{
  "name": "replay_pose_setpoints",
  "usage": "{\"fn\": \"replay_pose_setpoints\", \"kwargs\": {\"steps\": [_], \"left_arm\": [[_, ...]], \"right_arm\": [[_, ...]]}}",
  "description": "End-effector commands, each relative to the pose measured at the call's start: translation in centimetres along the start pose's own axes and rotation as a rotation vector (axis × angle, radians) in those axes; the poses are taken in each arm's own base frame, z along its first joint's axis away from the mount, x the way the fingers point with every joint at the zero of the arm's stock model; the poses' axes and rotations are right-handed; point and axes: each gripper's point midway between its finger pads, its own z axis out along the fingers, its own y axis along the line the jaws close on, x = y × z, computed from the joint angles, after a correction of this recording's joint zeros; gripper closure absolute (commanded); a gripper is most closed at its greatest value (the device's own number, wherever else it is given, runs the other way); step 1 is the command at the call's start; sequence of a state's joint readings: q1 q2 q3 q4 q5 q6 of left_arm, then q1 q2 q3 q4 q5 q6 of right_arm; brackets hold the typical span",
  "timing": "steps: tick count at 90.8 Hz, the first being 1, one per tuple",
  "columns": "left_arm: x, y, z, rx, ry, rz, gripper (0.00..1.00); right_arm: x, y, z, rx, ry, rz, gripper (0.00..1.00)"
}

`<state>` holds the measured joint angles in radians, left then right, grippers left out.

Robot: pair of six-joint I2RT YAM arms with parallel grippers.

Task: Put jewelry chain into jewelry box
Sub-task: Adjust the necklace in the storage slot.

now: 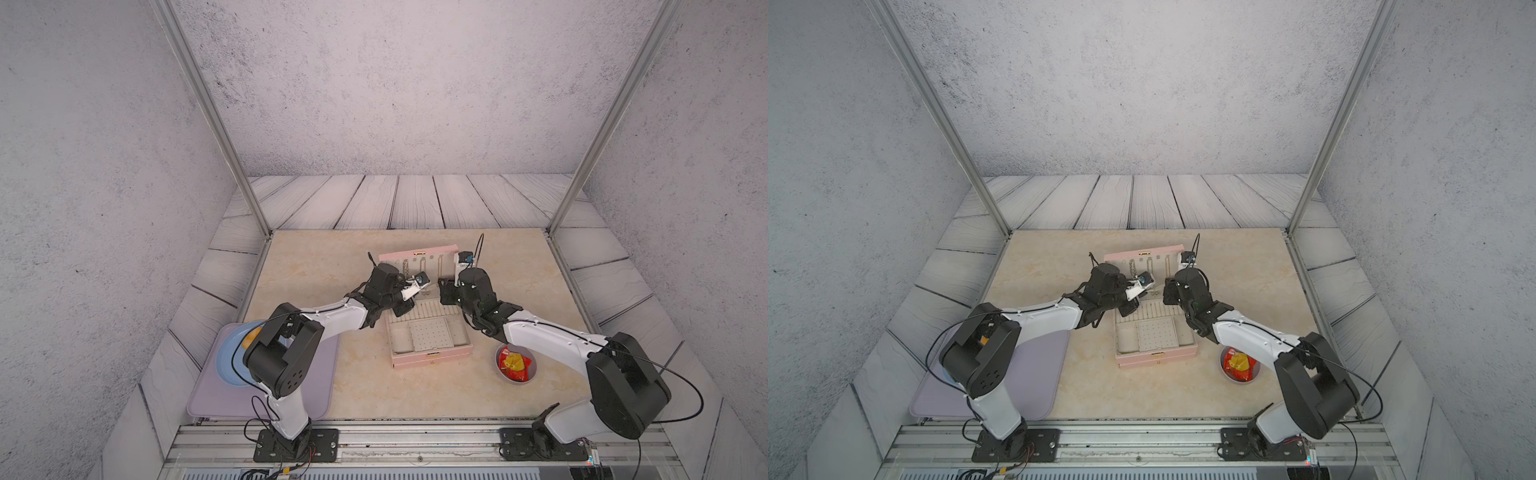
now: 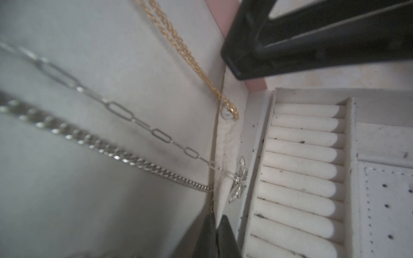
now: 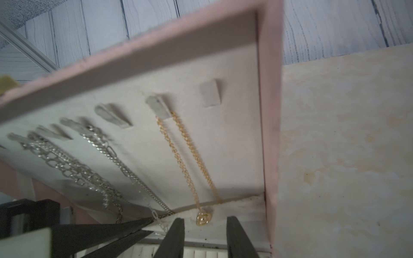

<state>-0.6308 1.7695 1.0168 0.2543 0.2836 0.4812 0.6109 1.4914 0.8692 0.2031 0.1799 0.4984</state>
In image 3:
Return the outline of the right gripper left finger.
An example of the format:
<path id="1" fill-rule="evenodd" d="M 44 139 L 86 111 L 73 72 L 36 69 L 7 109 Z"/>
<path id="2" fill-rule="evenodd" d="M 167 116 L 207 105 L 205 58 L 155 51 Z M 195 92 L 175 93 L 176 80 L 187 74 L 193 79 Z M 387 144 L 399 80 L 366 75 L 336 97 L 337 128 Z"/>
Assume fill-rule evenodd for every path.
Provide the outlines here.
<path id="1" fill-rule="evenodd" d="M 176 218 L 153 258 L 183 258 L 185 221 Z"/>

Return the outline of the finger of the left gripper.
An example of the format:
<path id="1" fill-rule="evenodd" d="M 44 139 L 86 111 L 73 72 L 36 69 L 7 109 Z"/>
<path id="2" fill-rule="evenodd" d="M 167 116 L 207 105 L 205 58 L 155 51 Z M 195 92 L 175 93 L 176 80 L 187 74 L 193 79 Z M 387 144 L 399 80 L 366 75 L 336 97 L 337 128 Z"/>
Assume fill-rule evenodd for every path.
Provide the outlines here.
<path id="1" fill-rule="evenodd" d="M 80 251 L 83 258 L 117 258 L 127 249 L 145 239 L 153 231 L 138 230 L 126 233 L 101 233 L 94 234 L 89 244 Z"/>
<path id="2" fill-rule="evenodd" d="M 132 233 L 144 230 L 153 218 L 142 218 L 121 224 L 57 225 L 51 228 L 51 257 L 68 258 L 89 244 L 92 235 L 101 233 Z"/>

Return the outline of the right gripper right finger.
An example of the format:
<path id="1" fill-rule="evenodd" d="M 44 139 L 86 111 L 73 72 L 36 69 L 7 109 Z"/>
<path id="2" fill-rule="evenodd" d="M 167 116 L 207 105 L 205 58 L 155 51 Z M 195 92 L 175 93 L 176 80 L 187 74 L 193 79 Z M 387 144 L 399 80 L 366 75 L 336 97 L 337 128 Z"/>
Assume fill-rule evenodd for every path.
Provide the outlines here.
<path id="1" fill-rule="evenodd" d="M 229 258 L 259 258 L 238 218 L 227 218 L 227 247 Z"/>

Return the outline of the pink jewelry box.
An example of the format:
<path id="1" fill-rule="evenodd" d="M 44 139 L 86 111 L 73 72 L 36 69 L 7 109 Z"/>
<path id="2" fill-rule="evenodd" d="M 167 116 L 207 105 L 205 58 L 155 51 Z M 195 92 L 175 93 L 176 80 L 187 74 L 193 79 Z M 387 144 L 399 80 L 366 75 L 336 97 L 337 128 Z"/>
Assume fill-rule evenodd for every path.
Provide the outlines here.
<path id="1" fill-rule="evenodd" d="M 118 157 L 172 210 L 186 210 L 187 241 L 223 246 L 226 217 L 256 249 L 274 245 L 280 134 L 282 1 L 219 1 L 83 58 L 1 97 L 1 192 L 65 197 L 79 221 L 114 221 L 102 197 L 25 150 L 19 140 L 62 119 L 102 130 Z M 224 204 L 214 196 L 174 120 L 164 124 L 214 212 L 195 224 L 195 202 L 146 100 L 177 114 Z"/>

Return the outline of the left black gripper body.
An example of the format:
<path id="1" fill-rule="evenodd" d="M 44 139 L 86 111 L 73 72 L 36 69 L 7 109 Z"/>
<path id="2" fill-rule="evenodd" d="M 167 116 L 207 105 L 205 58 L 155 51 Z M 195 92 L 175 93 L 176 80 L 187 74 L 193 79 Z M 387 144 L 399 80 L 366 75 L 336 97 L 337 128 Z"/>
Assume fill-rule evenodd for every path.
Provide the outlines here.
<path id="1" fill-rule="evenodd" d="M 1 205 L 1 238 L 21 235 L 55 225 L 75 223 L 71 206 L 62 208 L 52 200 L 22 199 Z"/>

